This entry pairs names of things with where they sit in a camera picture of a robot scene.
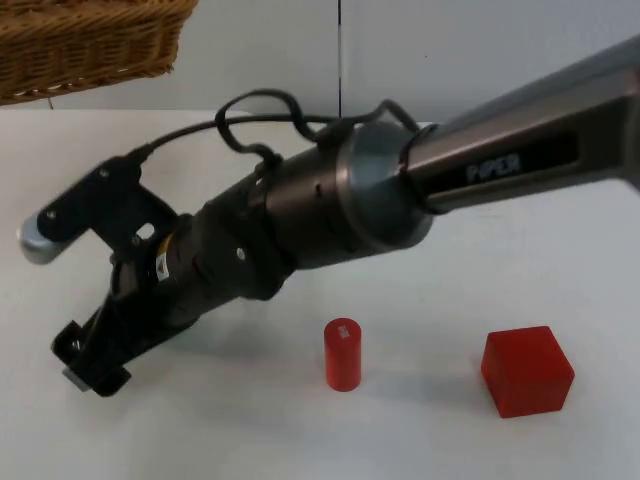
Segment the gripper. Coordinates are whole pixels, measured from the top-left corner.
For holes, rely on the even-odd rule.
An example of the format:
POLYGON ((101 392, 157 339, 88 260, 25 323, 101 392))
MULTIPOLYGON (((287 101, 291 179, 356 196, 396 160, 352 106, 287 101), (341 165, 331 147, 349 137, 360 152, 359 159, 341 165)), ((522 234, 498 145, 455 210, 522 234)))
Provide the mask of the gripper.
POLYGON ((192 326, 223 303, 223 218, 166 218, 147 240, 125 223, 96 228, 112 250, 109 289, 90 319, 70 321, 51 351, 77 387, 100 397, 131 379, 126 364, 192 326))

